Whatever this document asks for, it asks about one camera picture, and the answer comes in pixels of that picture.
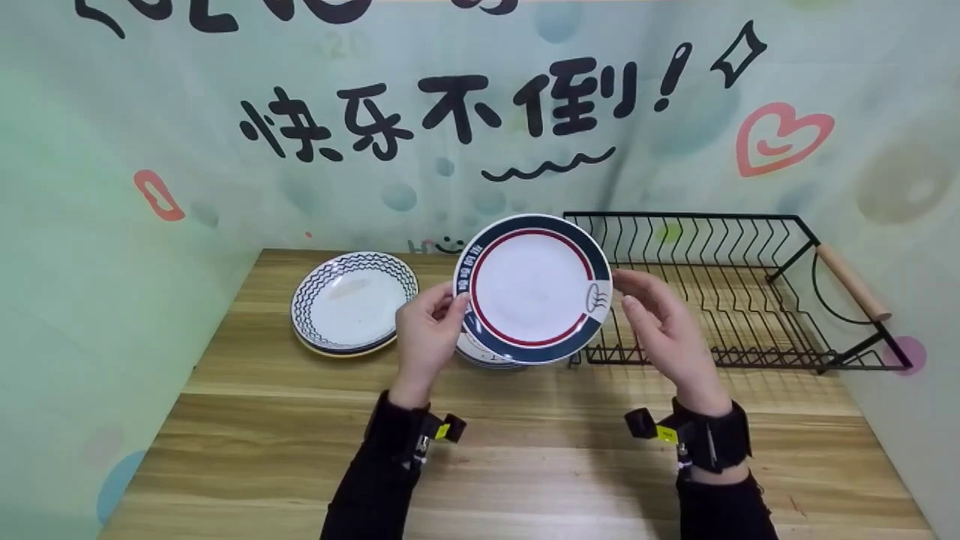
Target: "stack of plates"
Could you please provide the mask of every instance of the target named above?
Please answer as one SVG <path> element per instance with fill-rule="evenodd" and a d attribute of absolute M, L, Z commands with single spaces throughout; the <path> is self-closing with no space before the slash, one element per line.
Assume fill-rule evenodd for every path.
<path fill-rule="evenodd" d="M 309 349 L 349 358 L 396 339 L 396 310 L 417 296 L 414 271 L 385 253 L 332 258 L 307 274 L 290 305 L 294 333 Z"/>
<path fill-rule="evenodd" d="M 521 214 L 465 246 L 453 281 L 454 295 L 464 292 L 470 309 L 458 351 L 475 363 L 490 363 L 479 356 L 492 355 L 513 367 L 583 349 L 610 313 L 613 284 L 589 234 L 558 217 Z"/>

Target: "person's left hand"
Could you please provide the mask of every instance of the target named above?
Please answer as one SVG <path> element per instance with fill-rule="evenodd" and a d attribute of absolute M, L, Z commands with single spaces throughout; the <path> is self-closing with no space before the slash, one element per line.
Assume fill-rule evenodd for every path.
<path fill-rule="evenodd" d="M 400 367 L 389 399 L 403 408 L 430 401 L 430 387 L 457 346 L 468 294 L 453 298 L 451 282 L 432 286 L 396 311 L 396 349 Z"/>

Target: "black sleeve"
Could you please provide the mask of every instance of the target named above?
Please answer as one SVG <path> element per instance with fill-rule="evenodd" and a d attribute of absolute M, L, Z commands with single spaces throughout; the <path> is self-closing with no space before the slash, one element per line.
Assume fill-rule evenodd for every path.
<path fill-rule="evenodd" d="M 733 485 L 677 480 L 682 540 L 777 540 L 753 475 Z"/>
<path fill-rule="evenodd" d="M 376 420 L 327 508 L 321 540 L 403 537 L 420 471 L 396 456 L 408 441 L 414 414 L 381 398 Z"/>

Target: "wooden handle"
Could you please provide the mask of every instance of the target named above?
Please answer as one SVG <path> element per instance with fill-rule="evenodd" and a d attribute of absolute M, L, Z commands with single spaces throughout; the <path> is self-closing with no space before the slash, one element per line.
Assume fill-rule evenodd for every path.
<path fill-rule="evenodd" d="M 884 307 L 880 300 L 874 297 L 874 293 L 870 292 L 870 287 L 863 282 L 863 279 L 856 273 L 856 270 L 853 270 L 853 268 L 840 257 L 840 254 L 827 244 L 820 244 L 817 246 L 817 255 L 824 260 L 830 271 L 836 276 L 836 279 L 839 280 L 843 286 L 847 287 L 847 291 L 850 292 L 853 299 L 860 304 L 860 307 L 863 307 L 864 312 L 867 313 L 871 321 L 879 323 L 890 318 L 890 310 Z"/>

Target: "wire rack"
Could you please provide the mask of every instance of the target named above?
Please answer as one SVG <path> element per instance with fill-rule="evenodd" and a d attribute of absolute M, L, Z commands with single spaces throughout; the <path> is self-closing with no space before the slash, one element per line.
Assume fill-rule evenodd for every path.
<path fill-rule="evenodd" d="M 825 275 L 821 242 L 798 216 L 571 211 L 564 219 L 597 241 L 612 268 L 669 283 L 698 316 L 719 367 L 820 373 L 912 367 L 883 323 Z M 649 363 L 620 309 L 618 297 L 571 366 Z"/>

